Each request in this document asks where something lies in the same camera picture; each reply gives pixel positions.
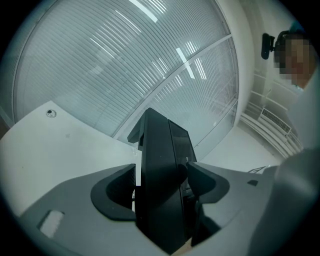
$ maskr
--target air conditioner grille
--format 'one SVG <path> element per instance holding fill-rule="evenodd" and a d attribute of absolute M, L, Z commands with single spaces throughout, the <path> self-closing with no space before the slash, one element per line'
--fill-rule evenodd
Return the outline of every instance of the air conditioner grille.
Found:
<path fill-rule="evenodd" d="M 284 123 L 281 119 L 279 119 L 276 115 L 271 113 L 270 111 L 266 110 L 265 108 L 262 110 L 261 115 L 267 117 L 269 120 L 274 122 L 277 126 L 279 126 L 282 130 L 286 133 L 290 132 L 291 127 Z"/>

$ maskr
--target white table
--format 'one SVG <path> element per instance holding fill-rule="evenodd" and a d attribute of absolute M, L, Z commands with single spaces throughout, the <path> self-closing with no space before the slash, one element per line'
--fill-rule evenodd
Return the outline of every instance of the white table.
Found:
<path fill-rule="evenodd" d="M 46 115 L 55 110 L 56 117 Z M 136 164 L 141 152 L 74 118 L 52 101 L 15 124 L 0 140 L 0 186 L 13 213 L 22 213 L 66 180 L 107 168 Z"/>

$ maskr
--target air vent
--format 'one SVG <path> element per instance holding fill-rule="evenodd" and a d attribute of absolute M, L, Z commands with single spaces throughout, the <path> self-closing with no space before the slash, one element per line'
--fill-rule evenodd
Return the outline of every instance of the air vent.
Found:
<path fill-rule="evenodd" d="M 287 135 L 291 131 L 291 127 L 289 125 L 287 125 L 279 117 L 277 117 L 275 114 L 273 114 L 272 112 L 270 112 L 269 110 L 267 110 L 265 108 L 262 109 L 262 112 L 261 112 L 259 118 L 266 120 L 273 127 L 275 127 L 277 130 L 279 130 L 279 132 L 281 132 L 283 135 Z"/>

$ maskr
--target fluorescent light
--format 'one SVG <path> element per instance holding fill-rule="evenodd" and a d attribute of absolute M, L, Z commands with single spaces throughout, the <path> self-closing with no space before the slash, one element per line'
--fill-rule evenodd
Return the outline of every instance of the fluorescent light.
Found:
<path fill-rule="evenodd" d="M 184 65 L 185 65 L 185 67 L 186 67 L 186 70 L 188 71 L 190 77 L 191 77 L 192 79 L 195 79 L 194 73 L 192 72 L 191 67 L 189 66 L 189 63 L 187 63 L 187 59 L 186 59 L 186 57 L 184 56 L 184 54 L 183 54 L 183 52 L 181 51 L 181 49 L 180 49 L 180 48 L 177 48 L 177 49 L 175 49 L 175 50 L 177 51 L 177 53 L 179 54 L 181 60 L 183 61 Z"/>
<path fill-rule="evenodd" d="M 136 7 L 138 7 L 141 11 L 143 11 L 154 23 L 157 22 L 157 17 L 152 14 L 151 11 L 149 11 L 146 7 L 144 7 L 141 3 L 139 3 L 137 0 L 129 0 L 131 3 L 133 3 Z"/>

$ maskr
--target person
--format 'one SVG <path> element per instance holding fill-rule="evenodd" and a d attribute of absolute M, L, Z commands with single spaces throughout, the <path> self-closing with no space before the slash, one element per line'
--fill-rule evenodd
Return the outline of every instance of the person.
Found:
<path fill-rule="evenodd" d="M 299 23 L 279 34 L 274 64 L 280 75 L 303 89 L 287 116 L 305 149 L 320 147 L 320 68 L 318 54 Z"/>

